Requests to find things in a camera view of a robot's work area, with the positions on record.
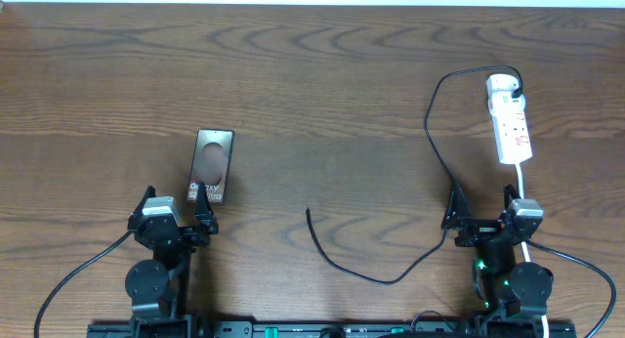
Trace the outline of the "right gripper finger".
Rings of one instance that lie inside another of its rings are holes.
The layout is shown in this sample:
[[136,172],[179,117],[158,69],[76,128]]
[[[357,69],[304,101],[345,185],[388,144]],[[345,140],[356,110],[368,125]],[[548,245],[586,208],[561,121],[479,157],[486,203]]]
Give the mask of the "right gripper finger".
[[450,188],[449,201],[441,220],[443,230],[460,230],[472,218],[468,200],[458,182]]
[[504,208],[508,209],[511,203],[514,200],[519,199],[520,197],[520,193],[517,191],[515,186],[512,184],[508,184],[506,187],[504,187]]

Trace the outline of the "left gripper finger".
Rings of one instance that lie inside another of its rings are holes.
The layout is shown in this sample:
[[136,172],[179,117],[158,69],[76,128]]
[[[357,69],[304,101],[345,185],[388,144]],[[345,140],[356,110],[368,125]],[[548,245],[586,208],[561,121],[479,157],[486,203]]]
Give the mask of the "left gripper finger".
[[144,209],[144,206],[145,206],[146,202],[150,198],[152,198],[152,197],[155,197],[155,188],[153,186],[148,186],[146,188],[146,191],[145,191],[141,201],[139,202],[139,204],[137,205],[137,207],[133,211],[132,215],[133,216],[142,216],[143,215],[143,209]]
[[208,233],[218,233],[219,223],[206,194],[198,195],[195,202],[194,217]]

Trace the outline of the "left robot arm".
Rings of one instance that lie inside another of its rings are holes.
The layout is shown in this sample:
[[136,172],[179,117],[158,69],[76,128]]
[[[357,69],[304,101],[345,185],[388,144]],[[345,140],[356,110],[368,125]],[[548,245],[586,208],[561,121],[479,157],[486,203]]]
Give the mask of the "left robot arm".
[[133,337],[212,337],[201,314],[187,311],[192,255],[219,232],[205,190],[197,193],[193,226],[181,226],[175,200],[158,196],[149,186],[128,220],[134,239],[152,257],[134,265],[126,275],[125,290],[132,301]]

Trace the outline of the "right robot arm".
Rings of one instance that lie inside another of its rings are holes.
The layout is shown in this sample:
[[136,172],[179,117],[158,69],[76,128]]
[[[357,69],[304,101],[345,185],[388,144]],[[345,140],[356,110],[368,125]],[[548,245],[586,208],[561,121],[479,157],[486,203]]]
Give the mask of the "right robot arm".
[[457,232],[456,246],[476,249],[474,287],[487,305],[484,314],[473,318],[477,334],[492,334],[502,324],[535,327],[536,321],[547,314],[553,273],[531,261],[519,262],[515,255],[515,247],[537,231],[543,216],[536,200],[522,198],[514,186],[507,185],[500,216],[475,218],[460,185],[451,185],[441,228]]

